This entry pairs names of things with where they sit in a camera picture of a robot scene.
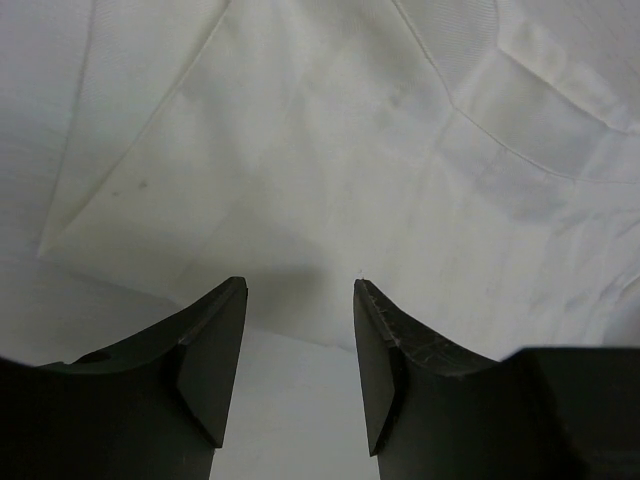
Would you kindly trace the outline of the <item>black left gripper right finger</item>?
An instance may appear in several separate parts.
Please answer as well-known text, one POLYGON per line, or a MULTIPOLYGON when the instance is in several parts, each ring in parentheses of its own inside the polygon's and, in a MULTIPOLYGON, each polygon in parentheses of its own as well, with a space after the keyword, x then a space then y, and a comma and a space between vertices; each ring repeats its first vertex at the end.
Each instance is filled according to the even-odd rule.
POLYGON ((635 479, 639 352, 534 347, 494 361, 364 279, 354 329, 369 451, 384 479, 635 479))

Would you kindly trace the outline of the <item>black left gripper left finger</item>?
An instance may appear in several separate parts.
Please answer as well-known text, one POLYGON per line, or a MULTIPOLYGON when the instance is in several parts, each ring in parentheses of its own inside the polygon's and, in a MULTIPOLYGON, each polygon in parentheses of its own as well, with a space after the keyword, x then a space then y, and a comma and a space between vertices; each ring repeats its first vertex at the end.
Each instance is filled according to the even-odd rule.
POLYGON ((73 363, 1 363, 5 479, 206 479, 222 446, 248 289, 189 307, 73 363))

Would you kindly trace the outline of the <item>white pleated skirt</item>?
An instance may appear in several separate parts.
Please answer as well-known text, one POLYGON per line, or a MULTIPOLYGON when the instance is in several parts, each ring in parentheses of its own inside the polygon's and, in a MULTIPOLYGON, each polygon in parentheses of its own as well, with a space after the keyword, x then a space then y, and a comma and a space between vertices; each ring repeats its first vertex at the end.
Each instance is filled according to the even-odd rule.
POLYGON ((1 352, 245 277, 354 346, 368 278, 501 357, 639 342, 635 1, 5 1, 1 352))

